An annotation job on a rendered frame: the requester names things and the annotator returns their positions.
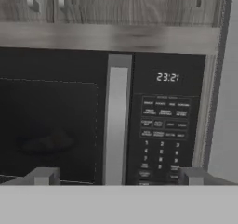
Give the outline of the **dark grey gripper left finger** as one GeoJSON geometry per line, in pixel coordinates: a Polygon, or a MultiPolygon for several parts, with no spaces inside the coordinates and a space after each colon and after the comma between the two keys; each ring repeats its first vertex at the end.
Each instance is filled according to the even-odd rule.
{"type": "Polygon", "coordinates": [[[16,178],[4,185],[59,185],[60,169],[58,167],[37,167],[23,178],[16,178]]]}

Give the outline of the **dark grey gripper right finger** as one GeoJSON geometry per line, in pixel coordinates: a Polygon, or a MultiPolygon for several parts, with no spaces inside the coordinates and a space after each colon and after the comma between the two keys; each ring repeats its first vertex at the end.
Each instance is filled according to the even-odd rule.
{"type": "Polygon", "coordinates": [[[203,168],[199,168],[199,167],[188,167],[188,168],[182,167],[179,170],[178,176],[179,176],[179,179],[178,179],[179,185],[236,186],[236,183],[222,179],[222,178],[216,178],[210,175],[203,168]]]}

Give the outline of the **black microwave door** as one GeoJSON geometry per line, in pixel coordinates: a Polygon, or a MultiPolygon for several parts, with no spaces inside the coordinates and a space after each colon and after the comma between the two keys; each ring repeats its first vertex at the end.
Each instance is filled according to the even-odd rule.
{"type": "Polygon", "coordinates": [[[100,184],[112,68],[130,53],[0,46],[0,178],[57,167],[64,183],[100,184]]]}

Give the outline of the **black microwave oven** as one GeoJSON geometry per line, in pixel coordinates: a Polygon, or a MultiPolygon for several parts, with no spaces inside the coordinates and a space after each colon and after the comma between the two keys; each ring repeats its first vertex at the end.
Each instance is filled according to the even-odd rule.
{"type": "Polygon", "coordinates": [[[175,185],[192,166],[205,56],[126,52],[123,185],[175,185]]]}

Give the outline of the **grey wood cupboard door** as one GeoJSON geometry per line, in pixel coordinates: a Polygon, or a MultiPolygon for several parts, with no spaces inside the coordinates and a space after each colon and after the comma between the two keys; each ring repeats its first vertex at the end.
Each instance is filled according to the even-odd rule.
{"type": "Polygon", "coordinates": [[[220,24],[223,0],[55,0],[55,21],[133,26],[220,24]]]}
{"type": "Polygon", "coordinates": [[[37,0],[40,12],[29,9],[27,0],[0,0],[0,22],[53,22],[54,0],[37,0]]]}

